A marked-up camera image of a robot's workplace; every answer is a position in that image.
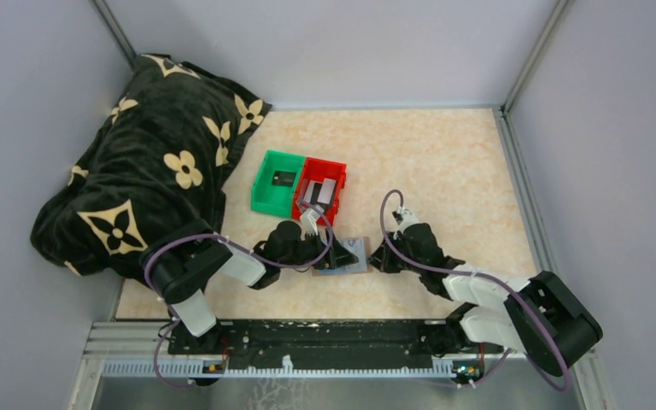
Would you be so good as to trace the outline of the red plastic bin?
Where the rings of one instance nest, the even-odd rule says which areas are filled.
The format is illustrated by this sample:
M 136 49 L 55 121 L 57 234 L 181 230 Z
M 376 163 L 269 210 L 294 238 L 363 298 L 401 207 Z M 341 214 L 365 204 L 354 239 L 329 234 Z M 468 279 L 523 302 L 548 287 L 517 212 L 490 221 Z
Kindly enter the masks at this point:
M 340 194 L 346 177 L 346 164 L 307 157 L 294 192 L 291 218 L 297 220 L 300 217 L 302 212 L 297 201 L 301 200 L 320 206 L 323 215 L 333 225 L 340 208 Z

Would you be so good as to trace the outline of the black card in green bin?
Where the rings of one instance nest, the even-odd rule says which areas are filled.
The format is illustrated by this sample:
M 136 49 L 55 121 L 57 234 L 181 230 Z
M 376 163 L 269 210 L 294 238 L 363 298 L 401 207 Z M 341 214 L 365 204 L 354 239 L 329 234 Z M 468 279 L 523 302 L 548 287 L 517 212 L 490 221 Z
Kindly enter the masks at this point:
M 272 185 L 280 187 L 292 187 L 296 180 L 296 173 L 276 171 L 272 176 Z

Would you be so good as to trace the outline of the silver credit card black stripe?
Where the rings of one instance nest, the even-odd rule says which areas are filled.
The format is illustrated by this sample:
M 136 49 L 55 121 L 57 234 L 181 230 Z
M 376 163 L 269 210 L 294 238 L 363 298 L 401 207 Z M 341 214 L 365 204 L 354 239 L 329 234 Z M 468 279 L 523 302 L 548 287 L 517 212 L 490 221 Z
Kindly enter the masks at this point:
M 302 200 L 311 204 L 323 204 L 330 207 L 333 203 L 336 188 L 337 182 L 335 179 L 310 180 L 307 183 Z

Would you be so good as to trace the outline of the black card in red bin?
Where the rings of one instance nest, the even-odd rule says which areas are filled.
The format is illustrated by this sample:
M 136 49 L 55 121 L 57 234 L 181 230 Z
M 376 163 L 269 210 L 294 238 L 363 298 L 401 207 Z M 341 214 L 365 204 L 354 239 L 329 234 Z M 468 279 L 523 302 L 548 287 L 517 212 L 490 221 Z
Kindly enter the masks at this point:
M 320 205 L 327 210 L 332 207 L 334 190 L 332 185 L 311 184 L 306 189 L 303 200 L 313 205 Z

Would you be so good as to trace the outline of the aluminium frame rail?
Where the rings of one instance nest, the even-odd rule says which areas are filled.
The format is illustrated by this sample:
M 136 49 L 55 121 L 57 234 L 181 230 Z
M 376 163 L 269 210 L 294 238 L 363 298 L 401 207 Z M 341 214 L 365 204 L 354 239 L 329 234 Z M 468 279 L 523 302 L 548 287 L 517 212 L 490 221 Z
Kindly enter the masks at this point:
M 603 338 L 603 330 L 577 296 L 553 272 L 550 248 L 542 230 L 541 215 L 531 195 L 530 180 L 518 143 L 513 137 L 507 115 L 499 108 L 495 111 L 495 119 L 538 270 L 528 285 L 518 291 L 528 307 L 523 308 L 512 296 L 508 297 L 505 307 L 530 362 L 545 373 L 558 377 Z

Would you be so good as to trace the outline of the brown leather card holder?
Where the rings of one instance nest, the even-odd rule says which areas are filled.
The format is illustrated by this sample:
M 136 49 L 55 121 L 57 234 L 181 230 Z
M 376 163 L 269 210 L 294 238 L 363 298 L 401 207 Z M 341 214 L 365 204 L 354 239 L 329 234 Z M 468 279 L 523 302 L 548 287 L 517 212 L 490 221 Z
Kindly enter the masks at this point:
M 370 271 L 368 263 L 369 255 L 369 237 L 349 237 L 342 239 L 337 243 L 334 250 L 332 261 L 336 262 L 336 266 L 314 270 L 312 275 L 318 277 L 367 273 Z

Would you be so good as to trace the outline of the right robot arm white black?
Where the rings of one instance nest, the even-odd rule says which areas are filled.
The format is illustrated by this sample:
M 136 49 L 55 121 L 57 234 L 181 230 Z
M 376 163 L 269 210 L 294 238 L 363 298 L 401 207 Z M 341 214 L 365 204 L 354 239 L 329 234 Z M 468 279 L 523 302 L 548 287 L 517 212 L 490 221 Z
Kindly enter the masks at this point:
M 426 223 L 387 232 L 369 262 L 384 273 L 415 272 L 431 294 L 459 303 L 430 338 L 441 354 L 487 343 L 525 354 L 541 371 L 560 377 L 604 337 L 554 272 L 509 278 L 476 271 L 446 255 Z

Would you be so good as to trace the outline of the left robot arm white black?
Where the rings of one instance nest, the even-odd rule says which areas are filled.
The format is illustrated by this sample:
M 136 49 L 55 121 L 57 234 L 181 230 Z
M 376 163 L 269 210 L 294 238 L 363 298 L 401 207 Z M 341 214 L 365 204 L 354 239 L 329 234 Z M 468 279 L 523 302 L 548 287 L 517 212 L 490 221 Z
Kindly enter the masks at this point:
M 360 261 L 331 229 L 325 234 L 305 232 L 296 222 L 284 220 L 267 240 L 246 249 L 198 219 L 149 246 L 138 261 L 144 282 L 189 332 L 190 345 L 209 354 L 222 341 L 217 317 L 204 295 L 209 280 L 222 274 L 261 290 L 276 282 L 284 268 L 334 270 Z

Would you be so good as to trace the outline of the green plastic bin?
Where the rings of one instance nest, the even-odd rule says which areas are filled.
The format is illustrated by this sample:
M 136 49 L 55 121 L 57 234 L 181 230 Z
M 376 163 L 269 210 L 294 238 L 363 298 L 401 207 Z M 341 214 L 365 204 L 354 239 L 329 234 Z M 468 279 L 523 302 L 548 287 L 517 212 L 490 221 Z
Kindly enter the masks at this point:
M 252 211 L 290 219 L 306 156 L 268 150 L 251 189 Z

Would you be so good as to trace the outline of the black floral blanket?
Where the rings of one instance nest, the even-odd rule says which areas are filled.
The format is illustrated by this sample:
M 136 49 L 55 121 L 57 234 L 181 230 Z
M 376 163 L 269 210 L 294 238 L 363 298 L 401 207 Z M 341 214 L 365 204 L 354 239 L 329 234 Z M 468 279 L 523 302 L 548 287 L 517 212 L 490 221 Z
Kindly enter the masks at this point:
M 224 184 L 271 108 L 187 61 L 138 56 L 66 186 L 38 212 L 32 246 L 79 276 L 111 269 L 143 281 L 140 255 L 157 240 L 197 219 L 221 229 Z

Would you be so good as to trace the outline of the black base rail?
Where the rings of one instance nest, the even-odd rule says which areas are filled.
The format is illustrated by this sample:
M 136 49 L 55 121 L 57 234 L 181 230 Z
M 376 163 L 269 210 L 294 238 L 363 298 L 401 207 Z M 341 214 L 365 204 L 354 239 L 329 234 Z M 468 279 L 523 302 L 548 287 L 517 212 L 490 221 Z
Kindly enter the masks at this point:
M 495 354 L 503 348 L 470 342 L 445 319 L 220 319 L 201 337 L 179 325 L 167 337 L 170 354 L 231 355 L 257 348 L 394 348 L 411 354 Z

